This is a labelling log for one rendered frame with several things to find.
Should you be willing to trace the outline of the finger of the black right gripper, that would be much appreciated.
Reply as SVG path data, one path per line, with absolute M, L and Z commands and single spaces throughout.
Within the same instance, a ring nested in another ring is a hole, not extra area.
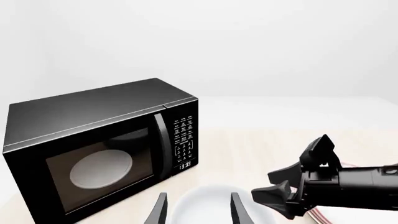
M 293 220 L 295 218 L 295 215 L 290 211 L 287 205 L 291 193 L 288 180 L 274 186 L 251 190 L 253 201 L 279 212 L 288 220 Z
M 275 185 L 281 184 L 285 180 L 288 180 L 290 185 L 298 185 L 300 184 L 301 176 L 302 170 L 300 162 L 268 173 L 269 182 Z

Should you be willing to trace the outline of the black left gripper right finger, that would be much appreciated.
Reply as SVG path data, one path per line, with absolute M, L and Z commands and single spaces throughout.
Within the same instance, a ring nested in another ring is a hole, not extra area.
M 233 224 L 254 224 L 237 192 L 231 193 L 230 210 Z

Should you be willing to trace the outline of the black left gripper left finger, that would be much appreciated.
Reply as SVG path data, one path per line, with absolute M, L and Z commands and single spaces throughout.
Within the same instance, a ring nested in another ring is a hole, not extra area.
M 165 224 L 167 218 L 167 193 L 161 192 L 144 224 Z

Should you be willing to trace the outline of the white bowl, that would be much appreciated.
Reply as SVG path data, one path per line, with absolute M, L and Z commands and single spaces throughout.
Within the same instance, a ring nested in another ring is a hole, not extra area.
M 237 192 L 254 224 L 277 224 L 272 212 L 252 200 L 247 190 L 228 185 L 200 186 L 184 194 L 167 224 L 233 224 L 230 197 Z

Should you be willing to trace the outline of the black microwave oven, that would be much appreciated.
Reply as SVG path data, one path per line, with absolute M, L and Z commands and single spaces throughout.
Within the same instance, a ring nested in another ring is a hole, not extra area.
M 76 224 L 196 166 L 197 123 L 151 78 L 11 104 L 2 154 L 35 224 Z

